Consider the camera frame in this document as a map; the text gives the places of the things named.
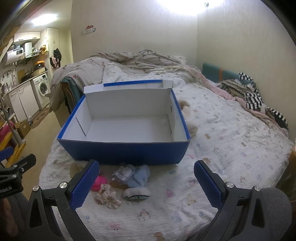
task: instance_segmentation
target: washing machine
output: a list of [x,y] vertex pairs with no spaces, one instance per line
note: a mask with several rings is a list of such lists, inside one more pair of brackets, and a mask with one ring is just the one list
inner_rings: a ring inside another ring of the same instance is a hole
[[50,93],[50,86],[47,74],[42,74],[31,80],[31,86],[37,101],[39,110],[42,110],[49,104],[49,98],[45,95]]

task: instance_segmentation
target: plush toy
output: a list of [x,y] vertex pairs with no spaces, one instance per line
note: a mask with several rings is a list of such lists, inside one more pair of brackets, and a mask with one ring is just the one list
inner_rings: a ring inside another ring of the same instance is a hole
[[198,131],[198,126],[193,121],[191,121],[192,117],[191,117],[190,104],[186,100],[180,100],[180,99],[178,100],[178,103],[182,111],[183,117],[185,119],[185,123],[189,131],[190,138],[192,138],[196,135]]
[[107,184],[107,179],[103,176],[97,176],[94,184],[92,185],[91,189],[93,191],[99,191],[101,189],[101,184]]

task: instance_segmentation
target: wall cabinet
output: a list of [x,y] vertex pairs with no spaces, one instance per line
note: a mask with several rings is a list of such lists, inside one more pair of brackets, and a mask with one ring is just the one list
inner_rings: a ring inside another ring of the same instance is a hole
[[23,33],[16,33],[14,37],[14,44],[20,44],[26,42],[32,42],[34,45],[40,39],[40,32],[23,32]]

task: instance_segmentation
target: pink toy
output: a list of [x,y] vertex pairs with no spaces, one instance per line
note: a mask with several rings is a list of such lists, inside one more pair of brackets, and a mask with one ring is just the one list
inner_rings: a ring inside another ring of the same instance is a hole
[[101,184],[107,184],[107,179],[103,176],[97,176],[94,184],[92,185],[91,189],[93,191],[99,191],[101,189]]

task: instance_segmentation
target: blue tape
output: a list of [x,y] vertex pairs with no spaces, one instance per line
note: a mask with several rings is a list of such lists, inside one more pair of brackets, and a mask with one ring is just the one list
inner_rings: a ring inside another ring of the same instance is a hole
[[180,108],[180,106],[179,106],[179,103],[178,103],[178,101],[177,101],[177,98],[176,98],[176,96],[175,96],[175,93],[174,93],[173,90],[170,90],[170,91],[171,91],[171,93],[172,93],[172,95],[173,95],[173,98],[174,98],[174,101],[175,101],[175,103],[176,103],[176,106],[177,106],[177,109],[178,109],[179,115],[180,115],[180,117],[181,117],[181,121],[182,121],[182,124],[183,124],[183,127],[184,127],[184,131],[185,131],[185,133],[186,133],[187,140],[190,140],[189,131],[188,131],[188,129],[187,129],[187,125],[186,125],[186,122],[185,122],[185,120],[184,120],[184,117],[183,117],[183,114],[182,114],[181,108]]
[[59,135],[57,136],[57,139],[62,139],[63,135],[68,127],[68,125],[70,124],[71,120],[73,119],[73,116],[75,115],[76,111],[78,110],[79,106],[81,105],[81,103],[83,102],[83,100],[85,99],[85,95],[83,95],[80,99],[80,101],[78,102],[78,104],[75,106],[72,114],[69,116],[68,120],[66,121],[66,123],[64,124],[63,128],[61,129]]
[[105,83],[104,84],[104,87],[107,87],[107,86],[116,86],[116,85],[149,84],[149,83],[162,83],[162,80],[133,80],[133,81]]

